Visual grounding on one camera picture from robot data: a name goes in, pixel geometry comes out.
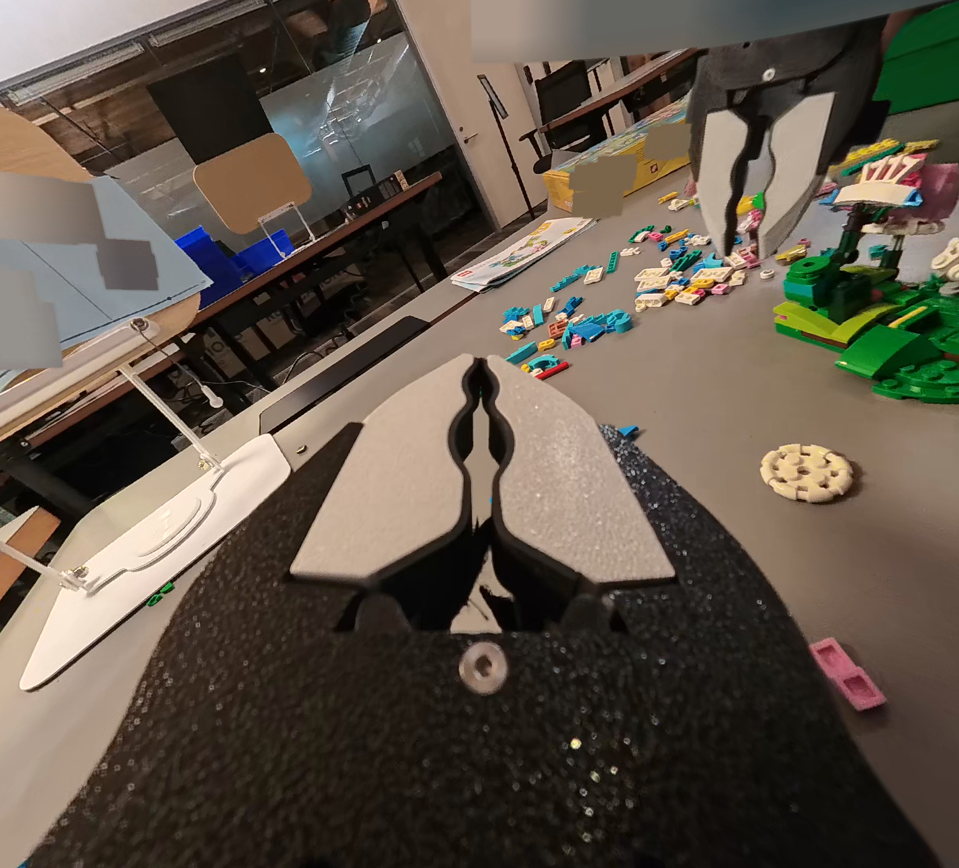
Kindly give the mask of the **blue paper sheet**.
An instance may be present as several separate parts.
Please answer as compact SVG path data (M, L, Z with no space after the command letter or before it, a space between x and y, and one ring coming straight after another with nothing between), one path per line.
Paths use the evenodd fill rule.
M58 367L63 350L210 284L117 180L2 173L2 370Z

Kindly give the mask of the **green cloth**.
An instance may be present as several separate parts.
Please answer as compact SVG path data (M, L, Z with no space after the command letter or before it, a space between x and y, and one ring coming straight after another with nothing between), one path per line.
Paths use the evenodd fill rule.
M958 0L915 14L883 57L875 102L891 114L958 100Z

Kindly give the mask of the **black floor sign stand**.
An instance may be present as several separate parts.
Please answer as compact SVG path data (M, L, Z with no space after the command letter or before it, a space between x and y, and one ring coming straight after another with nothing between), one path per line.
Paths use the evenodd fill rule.
M486 94L490 111L493 114L497 132L499 134L500 140L506 152L510 169L519 187L523 202L525 203L525 212L529 216L529 219L532 220L535 215L534 205L524 185L524 182L519 170L519 166L517 164L515 156L513 155L512 149L510 147L510 143L508 142L508 139L505 133L504 126L502 124L505 121L505 119L508 118L508 112L505 108L504 103L502 102L501 98L498 96L493 84L490 82L486 74L478 74L477 78Z

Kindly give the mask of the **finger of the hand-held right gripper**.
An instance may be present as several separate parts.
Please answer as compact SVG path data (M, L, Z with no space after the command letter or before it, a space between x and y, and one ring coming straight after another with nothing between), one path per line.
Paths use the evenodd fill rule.
M737 207L748 170L750 126L726 108L707 115L699 168L699 203L715 251L731 254L737 234Z
M772 175L764 189L758 230L760 254L775 254L797 226L822 181L820 156L828 139L835 92L761 90L760 114L769 125Z

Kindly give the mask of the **pile of lego pieces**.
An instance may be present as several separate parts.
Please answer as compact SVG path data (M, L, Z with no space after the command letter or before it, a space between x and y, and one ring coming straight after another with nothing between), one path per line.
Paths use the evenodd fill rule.
M498 331L510 338L512 347L501 356L543 379L569 368L563 352L605 335L626 333L643 312L659 312L669 305L725 303L741 289L761 291L777 271L809 255L809 239L789 238L775 256L762 260L761 196L743 203L746 210L729 256L713 250L710 235L689 227L632 222L633 232L626 237L607 220L597 220L520 274L489 289L510 286L524 272L547 266L549 286L539 285L524 298L514 293L517 304L502 312Z

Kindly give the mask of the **black wall panel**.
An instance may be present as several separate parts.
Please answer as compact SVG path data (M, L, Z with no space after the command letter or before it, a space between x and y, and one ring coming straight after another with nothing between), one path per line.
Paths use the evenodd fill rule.
M273 132L237 54L207 61L147 88L197 165Z

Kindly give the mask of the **pink lego brick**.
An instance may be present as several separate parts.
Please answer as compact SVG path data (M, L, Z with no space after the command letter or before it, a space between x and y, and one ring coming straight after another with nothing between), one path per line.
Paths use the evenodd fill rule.
M826 678L858 713L883 707L886 698L865 670L833 638L809 645L809 652Z

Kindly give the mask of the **lego instruction booklet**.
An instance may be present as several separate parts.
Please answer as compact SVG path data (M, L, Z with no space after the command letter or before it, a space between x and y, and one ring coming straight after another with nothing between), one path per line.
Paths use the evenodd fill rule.
M451 275L450 281L476 293L496 288L596 223L591 218L547 219L518 242Z

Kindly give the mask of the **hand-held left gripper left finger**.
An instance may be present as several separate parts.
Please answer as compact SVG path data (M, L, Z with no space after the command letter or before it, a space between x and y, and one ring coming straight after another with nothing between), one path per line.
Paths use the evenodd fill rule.
M363 422L290 568L299 582L385 596L415 629L447 631L485 548L465 465L483 365L459 355Z

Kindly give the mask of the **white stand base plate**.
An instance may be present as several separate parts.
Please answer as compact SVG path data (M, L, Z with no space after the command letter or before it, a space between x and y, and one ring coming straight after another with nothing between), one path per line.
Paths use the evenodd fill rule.
M162 594L216 548L290 476L273 436L261 434L197 478L93 555L81 588L64 587L54 602L19 681L35 691Z

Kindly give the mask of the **yellow lego box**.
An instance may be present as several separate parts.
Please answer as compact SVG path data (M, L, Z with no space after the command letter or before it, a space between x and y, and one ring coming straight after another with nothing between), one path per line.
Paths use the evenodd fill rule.
M649 117L641 119L622 132L608 137L604 142L573 155L568 161L553 163L552 167L543 175L550 203L560 211L571 214L573 192L569 187L570 174L577 165L594 163L601 157L619 155L634 155L636 157L635 179L631 188L625 191L625 196L687 166L689 164L688 151L672 157L653 155L652 151L647 149L646 143L650 132L663 127L686 123L688 107L689 94L681 100L654 112Z

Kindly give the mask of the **green lego flower build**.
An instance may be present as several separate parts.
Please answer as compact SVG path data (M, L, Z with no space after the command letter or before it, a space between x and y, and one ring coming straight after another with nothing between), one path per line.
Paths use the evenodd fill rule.
M930 162L939 140L881 140L851 151L817 201L845 216L835 247L799 242L785 265L780 334L837 353L835 367L873 392L926 404L958 402L958 241L929 277L901 276L905 242L937 235L957 206L957 164Z

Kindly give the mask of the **blue storage bin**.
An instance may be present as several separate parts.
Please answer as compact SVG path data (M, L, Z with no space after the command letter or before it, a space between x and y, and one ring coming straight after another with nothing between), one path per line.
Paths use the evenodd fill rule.
M294 245L285 229L280 228L269 238L258 241L230 257L231 265L245 277L268 272L294 253Z
M175 239L176 244L199 267L209 284L200 294L200 310L228 294L231 266L215 240L203 227L197 227Z

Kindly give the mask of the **wood top office desk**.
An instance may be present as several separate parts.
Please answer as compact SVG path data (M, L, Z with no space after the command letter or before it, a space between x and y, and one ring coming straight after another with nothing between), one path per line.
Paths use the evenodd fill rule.
M690 60L696 60L705 55L706 49L687 48L677 49L666 52L662 56L648 62L625 75L614 82L613 87L606 88L597 95L593 95L580 106L559 116L557 119L546 122L535 131L546 134L554 131L561 126L567 125L579 119L590 117L597 113L605 113L609 107L621 101L624 97L632 95L640 88L651 83L663 82L667 73L675 70L678 66L685 65Z

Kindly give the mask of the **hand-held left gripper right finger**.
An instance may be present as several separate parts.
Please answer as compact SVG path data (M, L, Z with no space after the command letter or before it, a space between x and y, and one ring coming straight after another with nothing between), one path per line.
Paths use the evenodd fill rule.
M543 630L581 597L676 579L661 539L593 418L503 358L485 360L491 557L508 630Z

